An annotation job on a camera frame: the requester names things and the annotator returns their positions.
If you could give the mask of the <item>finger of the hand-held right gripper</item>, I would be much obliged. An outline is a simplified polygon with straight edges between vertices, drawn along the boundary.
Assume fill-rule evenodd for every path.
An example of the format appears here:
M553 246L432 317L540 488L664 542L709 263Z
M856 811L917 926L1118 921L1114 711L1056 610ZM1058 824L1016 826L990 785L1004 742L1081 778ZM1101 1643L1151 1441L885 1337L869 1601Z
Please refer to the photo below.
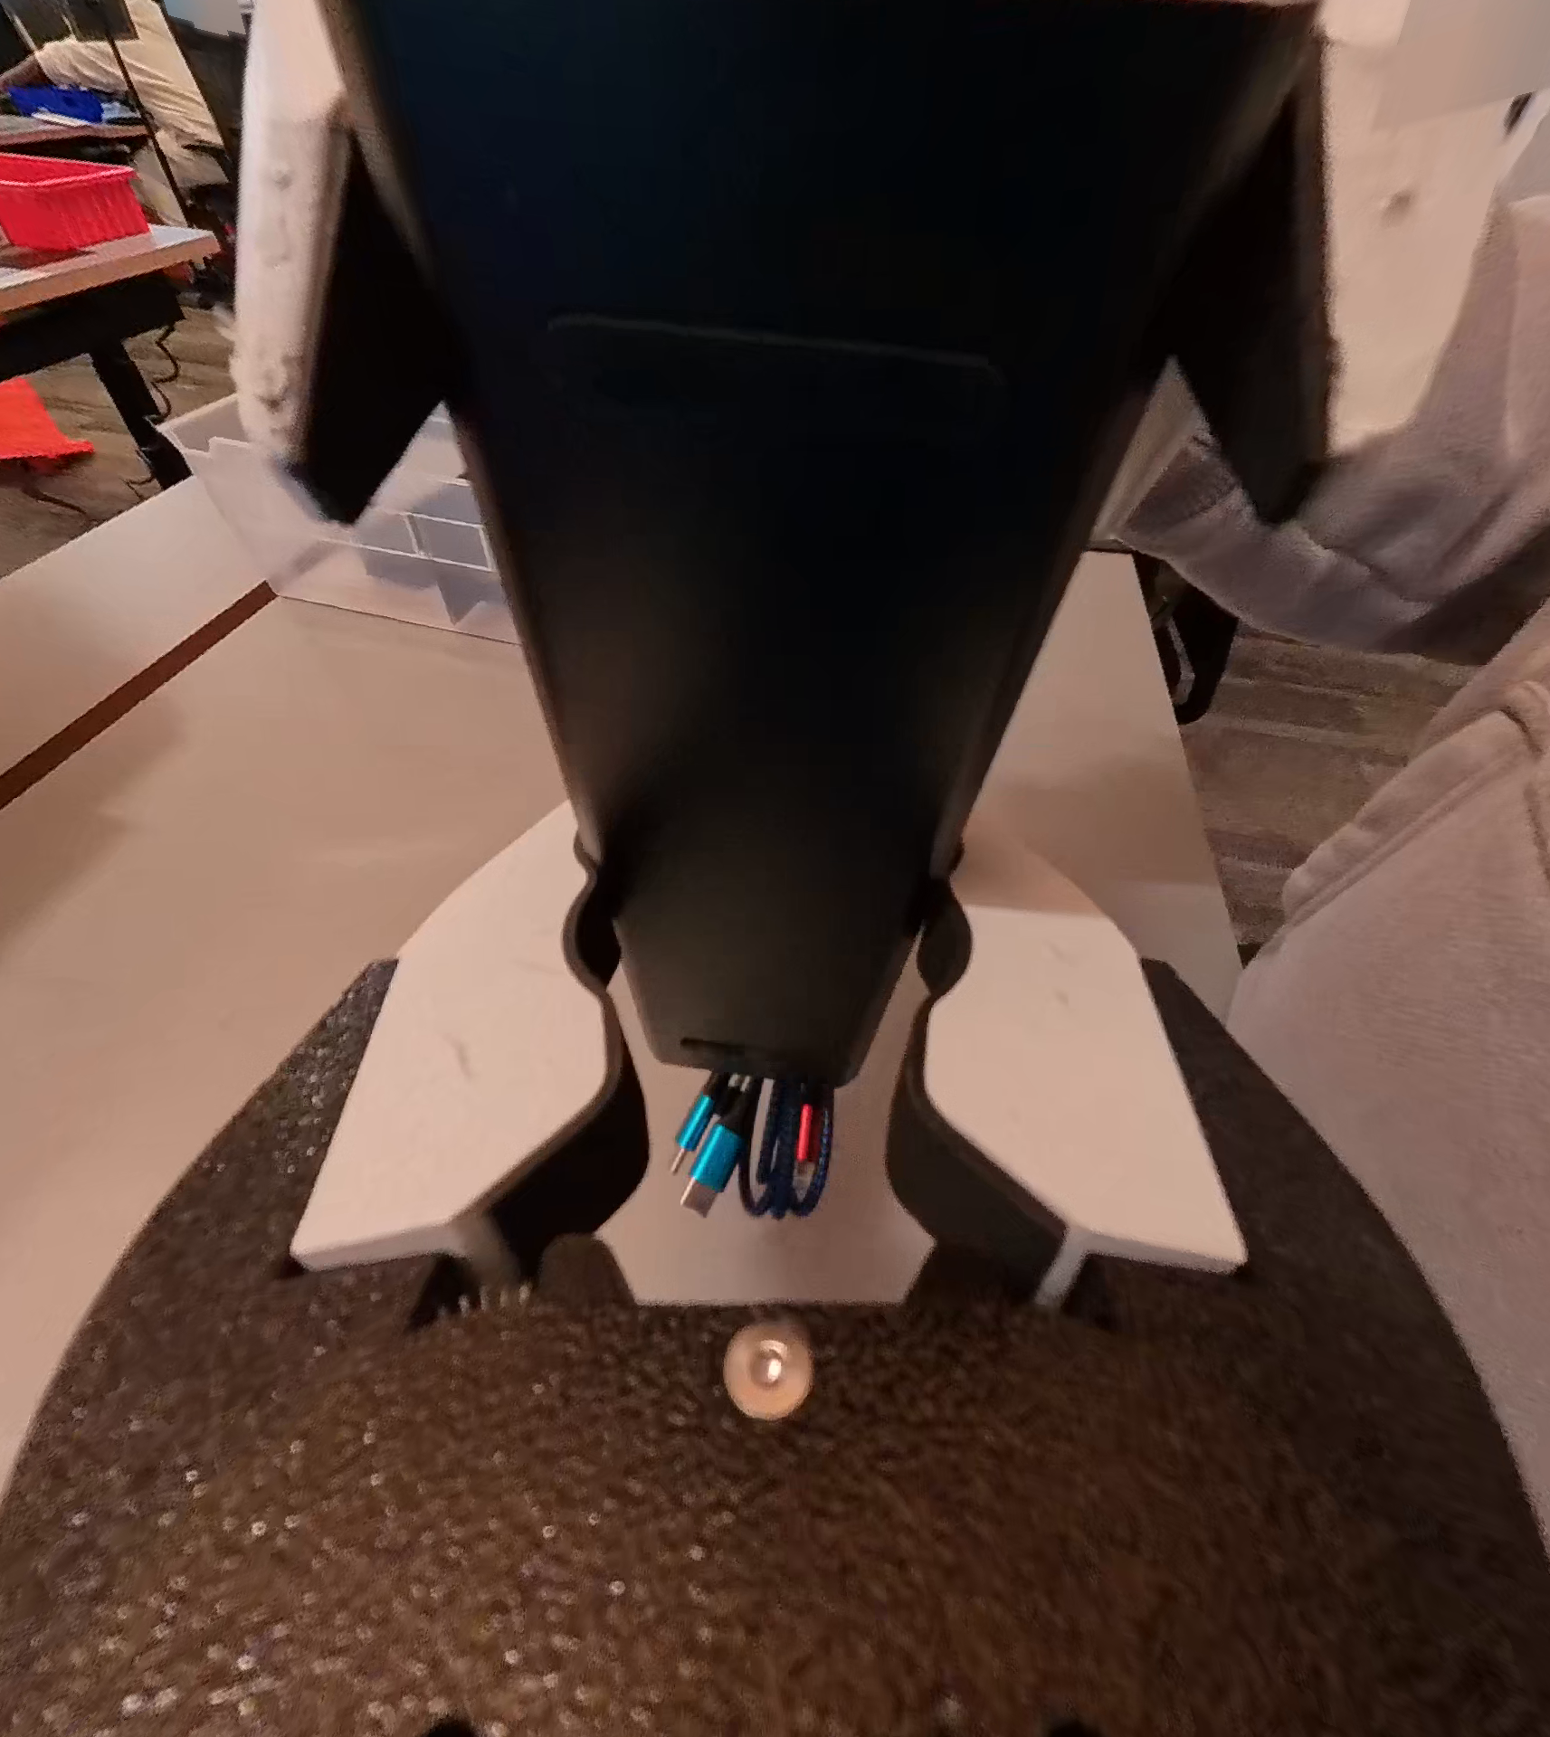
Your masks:
M330 521L358 521L445 404L454 324L374 172L352 3L257 3L242 88L242 428Z
M1328 462L1326 38L1319 3L1279 3L1279 66L1168 298L1172 356L1263 523L1291 519Z

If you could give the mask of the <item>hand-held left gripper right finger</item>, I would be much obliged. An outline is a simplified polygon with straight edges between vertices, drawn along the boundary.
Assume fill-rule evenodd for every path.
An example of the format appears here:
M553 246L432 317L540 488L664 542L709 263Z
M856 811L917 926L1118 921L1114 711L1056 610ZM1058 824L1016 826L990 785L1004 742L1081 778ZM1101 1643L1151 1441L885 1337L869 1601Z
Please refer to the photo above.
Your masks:
M1068 874L1014 837L969 837L917 969L887 1168L938 1246L1043 1305L1099 1255L1246 1264L1142 958Z

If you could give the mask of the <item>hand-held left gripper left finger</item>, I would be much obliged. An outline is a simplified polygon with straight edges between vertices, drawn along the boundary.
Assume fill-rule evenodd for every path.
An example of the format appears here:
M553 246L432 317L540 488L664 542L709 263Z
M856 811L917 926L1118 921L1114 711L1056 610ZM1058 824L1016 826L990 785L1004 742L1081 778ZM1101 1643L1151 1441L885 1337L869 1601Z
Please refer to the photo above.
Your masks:
M304 1270L436 1253L516 1283L631 1201L648 1101L592 895L564 802L402 947L291 1240Z

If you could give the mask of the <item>person's right forearm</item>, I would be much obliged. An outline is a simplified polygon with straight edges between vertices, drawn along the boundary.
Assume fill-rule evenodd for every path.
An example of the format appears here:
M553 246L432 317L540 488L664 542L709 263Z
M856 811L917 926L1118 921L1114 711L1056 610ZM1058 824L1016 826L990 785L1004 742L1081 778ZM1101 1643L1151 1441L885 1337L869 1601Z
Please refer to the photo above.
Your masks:
M1550 596L1550 194L1501 205L1413 417L1279 523L1200 428L1122 523L1244 625L1359 653L1489 659Z

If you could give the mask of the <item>wooden work table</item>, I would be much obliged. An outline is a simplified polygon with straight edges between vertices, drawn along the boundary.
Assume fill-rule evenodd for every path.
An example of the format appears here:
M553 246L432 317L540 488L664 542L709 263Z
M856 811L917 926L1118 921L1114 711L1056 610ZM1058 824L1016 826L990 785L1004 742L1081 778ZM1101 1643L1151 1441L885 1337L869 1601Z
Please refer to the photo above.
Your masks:
M112 399L161 488L190 479L181 451L164 436L148 380L127 350L181 315L176 272L222 248L203 228L153 226L53 256L38 265L0 265L0 382L86 358Z

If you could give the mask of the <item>red plastic basket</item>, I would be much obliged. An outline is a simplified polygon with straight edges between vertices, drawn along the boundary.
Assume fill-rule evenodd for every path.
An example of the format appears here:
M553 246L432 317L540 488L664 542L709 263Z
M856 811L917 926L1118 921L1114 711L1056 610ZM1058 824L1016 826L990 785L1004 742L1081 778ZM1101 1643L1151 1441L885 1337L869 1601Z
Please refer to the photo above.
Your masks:
M21 248L70 250L148 233L135 170L0 150L0 226Z

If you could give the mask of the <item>orange plastic object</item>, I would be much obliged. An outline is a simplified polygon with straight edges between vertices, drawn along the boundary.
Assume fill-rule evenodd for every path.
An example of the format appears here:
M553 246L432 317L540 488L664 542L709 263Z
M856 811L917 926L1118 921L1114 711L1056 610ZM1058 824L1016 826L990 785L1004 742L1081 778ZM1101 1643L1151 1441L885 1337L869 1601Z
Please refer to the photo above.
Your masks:
M25 376L0 380L0 464L64 466L96 453L70 436Z

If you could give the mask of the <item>clear plastic organizer box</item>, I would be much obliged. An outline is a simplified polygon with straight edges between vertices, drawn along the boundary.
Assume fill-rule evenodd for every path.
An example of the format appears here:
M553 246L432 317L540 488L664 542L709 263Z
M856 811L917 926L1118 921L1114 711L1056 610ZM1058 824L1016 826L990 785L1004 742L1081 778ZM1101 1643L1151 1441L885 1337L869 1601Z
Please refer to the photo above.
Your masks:
M322 518L244 438L235 397L172 417L163 430L280 596L517 644L445 408L354 523Z

